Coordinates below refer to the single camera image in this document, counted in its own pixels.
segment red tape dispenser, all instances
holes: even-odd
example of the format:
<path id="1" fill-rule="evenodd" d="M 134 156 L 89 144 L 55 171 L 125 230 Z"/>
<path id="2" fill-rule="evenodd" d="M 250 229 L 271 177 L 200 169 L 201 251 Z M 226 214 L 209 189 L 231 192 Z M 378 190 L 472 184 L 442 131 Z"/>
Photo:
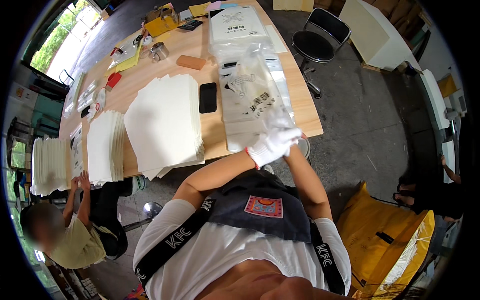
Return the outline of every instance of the red tape dispenser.
<path id="1" fill-rule="evenodd" d="M 121 78 L 121 74 L 119 72 L 111 74 L 107 79 L 107 85 L 105 86 L 105 89 L 110 92 L 112 88 L 120 80 L 120 78 Z"/>

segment white work glove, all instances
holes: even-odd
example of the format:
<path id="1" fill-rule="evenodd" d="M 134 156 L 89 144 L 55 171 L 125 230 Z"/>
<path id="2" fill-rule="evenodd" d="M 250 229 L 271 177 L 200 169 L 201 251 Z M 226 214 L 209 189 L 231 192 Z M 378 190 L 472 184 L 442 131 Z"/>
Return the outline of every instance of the white work glove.
<path id="1" fill-rule="evenodd" d="M 260 134 L 255 145 L 245 148 L 257 169 L 282 156 L 289 156 L 290 147 L 297 144 L 302 135 L 284 108 L 272 109 L 263 122 L 266 133 Z"/>

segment embroidered patch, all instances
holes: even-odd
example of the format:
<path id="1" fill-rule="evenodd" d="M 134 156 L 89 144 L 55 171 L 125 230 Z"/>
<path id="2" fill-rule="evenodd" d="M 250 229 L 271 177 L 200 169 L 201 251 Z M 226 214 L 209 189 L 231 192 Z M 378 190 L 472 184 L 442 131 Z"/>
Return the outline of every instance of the embroidered patch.
<path id="1" fill-rule="evenodd" d="M 282 198 L 269 199 L 250 196 L 244 211 L 252 215 L 283 218 Z"/>

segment brown eraser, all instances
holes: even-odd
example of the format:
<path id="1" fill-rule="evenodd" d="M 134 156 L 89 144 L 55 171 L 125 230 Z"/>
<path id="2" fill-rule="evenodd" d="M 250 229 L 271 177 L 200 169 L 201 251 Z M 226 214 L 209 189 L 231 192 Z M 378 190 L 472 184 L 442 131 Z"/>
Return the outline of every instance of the brown eraser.
<path id="1" fill-rule="evenodd" d="M 177 59 L 177 65 L 190 69 L 201 70 L 207 61 L 198 57 L 180 55 Z"/>

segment yellow box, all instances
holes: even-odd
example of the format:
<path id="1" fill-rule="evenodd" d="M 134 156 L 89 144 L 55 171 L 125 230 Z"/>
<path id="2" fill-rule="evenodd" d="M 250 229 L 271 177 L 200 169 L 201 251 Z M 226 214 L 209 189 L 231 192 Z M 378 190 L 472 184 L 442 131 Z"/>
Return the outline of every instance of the yellow box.
<path id="1" fill-rule="evenodd" d="M 159 36 L 164 32 L 175 29 L 179 25 L 178 16 L 175 13 L 175 10 L 173 9 L 173 6 L 170 3 L 162 6 L 161 8 L 159 8 L 158 10 L 152 13 L 159 13 L 159 11 L 161 11 L 164 8 L 172 9 L 172 13 L 164 17 L 163 19 L 159 15 L 158 18 L 145 24 L 145 28 L 148 30 L 148 32 L 152 37 Z"/>

